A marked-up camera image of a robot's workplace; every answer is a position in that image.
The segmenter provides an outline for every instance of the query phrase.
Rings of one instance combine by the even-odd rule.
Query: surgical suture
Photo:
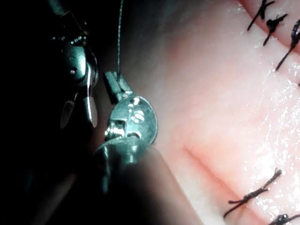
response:
[[[278,215],[278,217],[272,223],[270,223],[268,225],[284,225],[288,222],[291,222],[292,220],[294,220],[296,218],[300,218],[300,214],[295,215],[291,218],[289,218],[289,216],[287,214]]]
[[[267,3],[267,4],[266,4],[266,2],[267,2],[267,0],[262,0],[262,5],[260,6],[260,8],[259,8],[258,12],[256,13],[255,17],[253,18],[253,20],[251,21],[250,25],[248,26],[247,31],[250,30],[250,28],[251,28],[252,25],[254,24],[255,20],[256,20],[259,16],[261,16],[261,19],[264,20],[264,19],[265,19],[266,8],[267,8],[269,5],[275,3],[275,1],[271,1],[271,2],[269,2],[269,3]]]
[[[250,192],[249,194],[245,195],[243,199],[238,201],[228,201],[229,204],[237,204],[230,210],[228,210],[224,215],[223,218],[225,218],[229,213],[237,209],[238,207],[248,203],[251,199],[256,198],[258,195],[260,195],[263,192],[269,191],[270,189],[267,188],[268,185],[273,183],[280,175],[282,174],[282,170],[275,169],[274,175],[258,190]]]
[[[263,46],[265,46],[265,45],[267,44],[267,42],[268,42],[269,38],[271,37],[272,33],[275,32],[275,30],[276,30],[278,24],[279,24],[280,22],[282,22],[282,21],[285,19],[286,16],[287,16],[287,14],[284,14],[283,16],[281,16],[281,17],[279,17],[279,18],[278,18],[278,16],[277,16],[275,20],[269,19],[269,20],[267,21],[267,26],[268,26],[268,28],[269,28],[269,34],[268,34],[267,38],[265,39],[265,41],[264,41],[264,43],[263,43]]]
[[[297,44],[299,43],[299,39],[300,39],[300,32],[299,32],[299,26],[300,26],[300,19],[295,23],[293,29],[292,29],[292,33],[291,33],[291,47],[290,50],[287,52],[287,54],[285,54],[285,56],[282,58],[282,60],[279,62],[278,66],[276,67],[275,71],[279,70],[279,68],[281,67],[281,65],[283,64],[283,62],[285,61],[285,59],[288,57],[288,55],[293,51],[293,49],[297,46]]]

